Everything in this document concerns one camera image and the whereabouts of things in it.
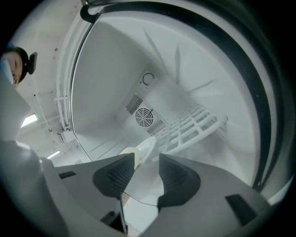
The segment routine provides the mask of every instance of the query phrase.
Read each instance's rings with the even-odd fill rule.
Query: black hair
[[[7,48],[4,53],[9,52],[15,52],[17,53],[20,58],[22,59],[23,69],[22,69],[22,75],[20,76],[19,83],[25,78],[25,76],[28,73],[29,68],[29,57],[26,51],[20,47],[13,47],[13,48]]]

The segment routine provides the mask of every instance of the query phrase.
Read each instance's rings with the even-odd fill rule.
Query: drying rack
[[[159,152],[173,155],[205,138],[226,122],[226,116],[217,116],[197,106],[155,136]]]

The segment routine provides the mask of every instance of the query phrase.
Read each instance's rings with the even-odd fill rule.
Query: circular fan
[[[153,123],[152,110],[141,108],[136,112],[136,121],[142,127],[149,127]]]

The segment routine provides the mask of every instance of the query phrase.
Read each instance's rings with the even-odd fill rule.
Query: ceiling light
[[[49,157],[47,157],[47,159],[50,159],[50,158],[54,157],[55,155],[57,155],[57,154],[59,154],[59,153],[60,153],[60,151],[58,150],[58,151],[55,152],[54,154],[52,154],[52,155],[50,155]]]
[[[36,114],[32,114],[31,116],[26,117],[23,124],[22,124],[22,126],[21,126],[21,128],[23,126],[26,126],[26,125],[28,125],[30,123],[35,122],[36,120],[37,120]]]

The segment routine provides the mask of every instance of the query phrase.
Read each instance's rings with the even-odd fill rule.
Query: fan grille
[[[152,110],[141,108],[136,112],[136,121],[142,127],[149,127],[153,123]]]

